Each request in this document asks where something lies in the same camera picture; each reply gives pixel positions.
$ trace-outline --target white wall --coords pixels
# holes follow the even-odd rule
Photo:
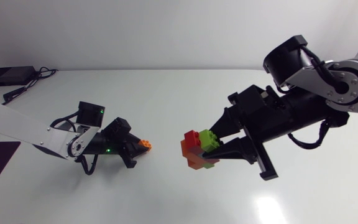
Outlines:
[[[355,56],[358,0],[0,0],[0,67],[259,69],[297,34]]]

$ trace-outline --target green lego brick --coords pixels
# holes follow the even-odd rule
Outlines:
[[[210,130],[205,129],[200,132],[201,148],[206,152],[211,152],[219,147],[218,137]]]
[[[214,167],[214,166],[215,166],[214,164],[210,164],[209,162],[203,164],[203,167],[204,167],[205,169],[209,169],[209,168],[212,168],[212,167]]]

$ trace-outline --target white table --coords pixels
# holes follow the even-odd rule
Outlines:
[[[183,134],[210,128],[230,106],[227,96],[251,84],[273,81],[255,70],[113,70],[58,72],[38,82],[8,106],[50,124],[79,101],[102,105],[103,127],[125,118],[153,149],[134,169],[101,156],[87,176],[79,164],[22,143],[0,175],[0,224],[358,223],[358,114],[312,151],[287,137],[266,143],[277,179],[263,181],[258,165],[241,160],[187,167]],[[0,87],[0,101],[8,89]],[[315,141],[318,127],[296,137]]]

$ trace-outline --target power adapter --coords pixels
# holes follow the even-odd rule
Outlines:
[[[33,66],[0,68],[0,86],[27,85],[36,75]]]

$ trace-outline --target wire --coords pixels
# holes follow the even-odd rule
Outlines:
[[[332,123],[326,119],[323,121],[320,125],[320,132],[319,132],[319,138],[315,143],[305,143],[297,140],[292,133],[288,134],[288,137],[299,147],[303,149],[316,149],[323,143],[324,137],[326,136],[329,128],[331,127]]]
[[[52,75],[56,74],[57,71],[58,71],[57,69],[49,69],[47,67],[41,67],[40,70],[37,72],[36,76],[30,81],[30,83],[21,92],[12,96],[7,101],[3,102],[2,105],[7,105],[11,101],[13,101],[17,97],[19,97],[21,94],[23,94],[25,91],[27,91],[29,88],[33,87],[39,80],[49,78]],[[46,75],[46,76],[42,76],[42,74],[45,72],[50,72],[50,74]]]
[[[291,90],[283,90],[278,85],[276,85],[276,89],[278,92],[283,93],[283,94],[287,94],[287,93],[291,92]]]
[[[88,163],[86,162],[86,158],[84,155],[78,156],[77,159],[75,160],[75,162],[81,163],[82,168],[84,168],[85,174],[87,174],[87,175],[93,174],[93,172],[96,168],[97,161],[98,161],[98,155],[94,155],[91,169],[88,170]]]
[[[77,132],[77,130],[75,129],[74,123],[73,123],[72,121],[70,121],[70,118],[74,118],[74,117],[77,116],[77,115],[78,115],[78,111],[75,112],[75,113],[73,113],[73,114],[70,114],[70,115],[68,115],[68,116],[66,116],[66,117],[64,117],[64,118],[58,118],[58,119],[56,119],[55,121],[53,121],[53,122],[50,124],[50,127],[51,127],[51,128],[55,128],[55,126],[56,126],[58,123],[61,123],[61,122],[63,122],[63,121],[67,121],[67,122],[70,123],[71,126],[73,127],[74,132]]]
[[[339,83],[335,76],[324,66],[325,62],[320,61],[320,58],[317,57],[311,50],[309,50],[306,46],[301,46],[301,49],[312,58],[311,64],[316,69],[318,75],[323,79],[328,85],[336,88]]]

